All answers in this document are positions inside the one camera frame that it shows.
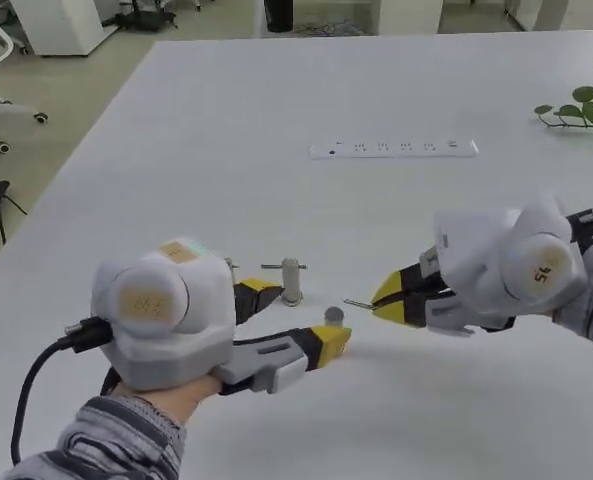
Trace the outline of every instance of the metal bolt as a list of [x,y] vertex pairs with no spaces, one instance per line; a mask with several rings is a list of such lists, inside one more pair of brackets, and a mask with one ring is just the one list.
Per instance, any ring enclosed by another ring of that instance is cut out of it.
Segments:
[[234,269],[238,268],[238,265],[234,265],[233,260],[229,257],[225,258],[225,262],[227,263],[227,266],[229,267],[229,271],[232,274],[232,283],[236,283],[236,276],[234,275]]
[[288,307],[295,307],[303,301],[303,292],[300,290],[300,270],[307,269],[295,258],[286,258],[280,265],[262,264],[260,268],[283,271],[283,293],[281,298]]

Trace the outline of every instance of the chair wheel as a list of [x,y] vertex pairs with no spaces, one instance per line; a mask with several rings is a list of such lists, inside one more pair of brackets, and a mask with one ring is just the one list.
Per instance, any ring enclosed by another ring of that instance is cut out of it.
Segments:
[[47,123],[47,119],[48,119],[49,117],[47,116],[47,114],[46,114],[46,113],[39,112],[39,113],[37,113],[36,115],[34,115],[34,118],[36,119],[36,121],[37,121],[38,123],[41,123],[41,124],[43,124],[43,123]]
[[10,150],[9,143],[0,142],[0,153],[9,153]]

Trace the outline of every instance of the human hand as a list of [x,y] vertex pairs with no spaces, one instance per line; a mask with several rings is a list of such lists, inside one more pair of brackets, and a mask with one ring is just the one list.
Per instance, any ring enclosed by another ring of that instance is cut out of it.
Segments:
[[207,375],[180,387],[150,392],[137,392],[124,383],[119,383],[112,395],[131,395],[147,400],[172,420],[184,425],[198,405],[206,398],[216,395],[221,388],[220,380]]

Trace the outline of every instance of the human arm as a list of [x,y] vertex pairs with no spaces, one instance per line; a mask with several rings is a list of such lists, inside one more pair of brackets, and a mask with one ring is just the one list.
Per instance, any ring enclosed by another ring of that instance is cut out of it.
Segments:
[[219,390],[212,377],[147,393],[119,385],[111,396],[89,400],[54,450],[28,457],[3,480],[177,480],[184,424]]

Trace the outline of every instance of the plant stem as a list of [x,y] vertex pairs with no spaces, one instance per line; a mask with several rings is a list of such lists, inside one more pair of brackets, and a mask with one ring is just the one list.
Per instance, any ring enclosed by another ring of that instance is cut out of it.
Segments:
[[543,122],[545,125],[547,125],[548,127],[554,127],[555,126],[555,125],[552,125],[551,123],[546,122],[545,119],[541,115],[538,116],[538,119],[541,122]]
[[590,129],[593,127],[586,127],[584,125],[572,125],[569,123],[559,123],[559,124],[553,124],[553,123],[547,123],[546,121],[543,120],[543,123],[545,125],[547,125],[549,128],[557,128],[557,127],[565,127],[565,128],[583,128],[583,129]]

